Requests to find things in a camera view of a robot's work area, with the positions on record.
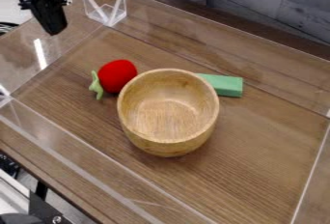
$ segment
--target green sponge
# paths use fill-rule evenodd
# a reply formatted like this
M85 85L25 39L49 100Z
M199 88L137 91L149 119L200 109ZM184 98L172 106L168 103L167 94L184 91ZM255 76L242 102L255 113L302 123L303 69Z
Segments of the green sponge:
M216 74L204 74L198 73L212 86L218 96L224 97L240 97L242 96L242 78L216 75Z

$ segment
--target acrylic corner bracket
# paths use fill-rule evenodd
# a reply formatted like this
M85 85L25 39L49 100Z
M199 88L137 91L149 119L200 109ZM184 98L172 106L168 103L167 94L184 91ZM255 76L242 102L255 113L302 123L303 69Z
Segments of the acrylic corner bracket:
M115 26L127 17L127 0L116 0L113 6L103 4L100 7L93 0L83 1L88 18L108 27Z

